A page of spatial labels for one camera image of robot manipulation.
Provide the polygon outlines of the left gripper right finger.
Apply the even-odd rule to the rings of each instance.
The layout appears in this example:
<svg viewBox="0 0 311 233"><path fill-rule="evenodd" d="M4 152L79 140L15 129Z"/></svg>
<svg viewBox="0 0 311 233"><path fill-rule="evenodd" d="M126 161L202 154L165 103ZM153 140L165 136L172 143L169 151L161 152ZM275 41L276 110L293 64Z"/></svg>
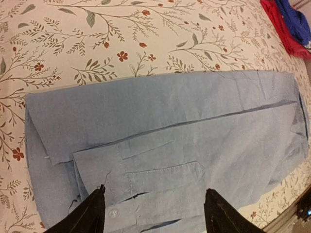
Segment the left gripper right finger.
<svg viewBox="0 0 311 233"><path fill-rule="evenodd" d="M204 213L208 233L264 233L214 189L206 191Z"/></svg>

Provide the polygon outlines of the light blue shirt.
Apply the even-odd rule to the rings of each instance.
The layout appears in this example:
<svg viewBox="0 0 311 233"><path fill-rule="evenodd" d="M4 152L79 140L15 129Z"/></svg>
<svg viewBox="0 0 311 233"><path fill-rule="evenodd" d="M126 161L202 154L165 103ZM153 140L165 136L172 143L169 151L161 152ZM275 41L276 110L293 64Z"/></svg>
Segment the light blue shirt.
<svg viewBox="0 0 311 233"><path fill-rule="evenodd" d="M28 94L26 154L47 228L105 187L106 233L201 233L211 188L257 202L309 153L294 75L225 71Z"/></svg>

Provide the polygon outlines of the blue printed t-shirt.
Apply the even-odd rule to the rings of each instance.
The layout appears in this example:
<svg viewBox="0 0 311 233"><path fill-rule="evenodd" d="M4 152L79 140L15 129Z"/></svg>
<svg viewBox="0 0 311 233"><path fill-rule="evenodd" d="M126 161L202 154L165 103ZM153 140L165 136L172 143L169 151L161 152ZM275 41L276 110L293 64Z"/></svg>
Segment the blue printed t-shirt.
<svg viewBox="0 0 311 233"><path fill-rule="evenodd" d="M304 14L295 10L288 0L275 2L292 37L305 48L311 49L311 30Z"/></svg>

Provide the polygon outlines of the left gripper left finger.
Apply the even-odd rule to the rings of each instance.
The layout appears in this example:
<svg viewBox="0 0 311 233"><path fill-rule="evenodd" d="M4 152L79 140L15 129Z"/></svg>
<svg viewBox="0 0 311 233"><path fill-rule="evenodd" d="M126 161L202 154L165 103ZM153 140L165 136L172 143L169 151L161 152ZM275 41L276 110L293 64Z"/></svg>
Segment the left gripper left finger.
<svg viewBox="0 0 311 233"><path fill-rule="evenodd" d="M67 217L45 233L103 233L105 223L105 187L95 189Z"/></svg>

